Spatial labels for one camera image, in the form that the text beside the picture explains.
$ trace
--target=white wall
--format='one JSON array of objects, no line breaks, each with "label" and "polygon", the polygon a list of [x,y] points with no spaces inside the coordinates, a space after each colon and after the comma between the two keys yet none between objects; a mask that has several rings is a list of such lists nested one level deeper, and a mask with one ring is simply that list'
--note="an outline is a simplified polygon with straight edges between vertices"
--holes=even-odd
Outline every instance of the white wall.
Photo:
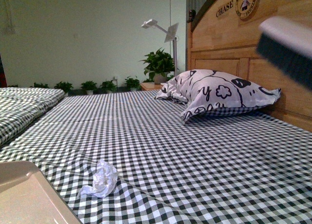
[{"label": "white wall", "polygon": [[[169,0],[9,0],[17,34],[0,35],[0,53],[8,85],[34,82],[53,87],[60,81],[93,80],[101,84],[118,75],[118,85],[131,75],[142,81],[139,60],[160,47],[165,34],[143,29],[148,19],[167,29]],[[0,27],[7,16],[0,2]],[[172,24],[179,22],[178,64],[185,69],[186,0],[172,0]]]}]

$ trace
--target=mattress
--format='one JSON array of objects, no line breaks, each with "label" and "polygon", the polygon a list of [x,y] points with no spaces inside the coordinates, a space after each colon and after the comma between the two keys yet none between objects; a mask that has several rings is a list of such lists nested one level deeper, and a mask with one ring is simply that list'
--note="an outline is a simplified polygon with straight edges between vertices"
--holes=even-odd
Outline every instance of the mattress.
[{"label": "mattress", "polygon": [[55,106],[64,94],[60,89],[1,88],[0,145]]},{"label": "mattress", "polygon": [[[66,97],[0,149],[35,163],[83,223],[304,223],[312,133],[260,112],[195,116],[156,91]],[[78,198],[98,160],[120,172],[104,199]]]}]

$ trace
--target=white paper tissue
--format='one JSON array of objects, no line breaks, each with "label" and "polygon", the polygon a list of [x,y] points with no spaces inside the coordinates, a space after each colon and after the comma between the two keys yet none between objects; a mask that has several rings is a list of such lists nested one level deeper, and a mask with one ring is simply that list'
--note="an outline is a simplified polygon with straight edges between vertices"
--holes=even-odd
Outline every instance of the white paper tissue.
[{"label": "white paper tissue", "polygon": [[117,169],[105,162],[99,160],[97,163],[97,172],[93,176],[93,186],[83,186],[78,193],[78,197],[85,198],[87,195],[104,198],[111,193],[117,183],[118,172]]}]

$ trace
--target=bedside table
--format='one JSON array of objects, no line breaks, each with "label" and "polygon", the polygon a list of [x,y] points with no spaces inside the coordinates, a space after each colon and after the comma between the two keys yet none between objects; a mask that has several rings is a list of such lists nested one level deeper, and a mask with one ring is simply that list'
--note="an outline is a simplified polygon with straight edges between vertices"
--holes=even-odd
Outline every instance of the bedside table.
[{"label": "bedside table", "polygon": [[151,83],[141,83],[141,87],[143,91],[160,90],[162,88],[162,85],[154,84],[154,82],[151,82]]}]

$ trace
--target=windmill logo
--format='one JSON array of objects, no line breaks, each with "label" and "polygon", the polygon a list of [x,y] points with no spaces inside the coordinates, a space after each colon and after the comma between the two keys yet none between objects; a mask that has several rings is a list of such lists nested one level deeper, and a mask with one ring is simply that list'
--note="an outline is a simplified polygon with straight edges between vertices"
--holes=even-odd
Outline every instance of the windmill logo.
[{"label": "windmill logo", "polygon": [[236,0],[235,8],[238,17],[241,19],[247,19],[251,15],[251,12],[255,12],[260,0]]}]

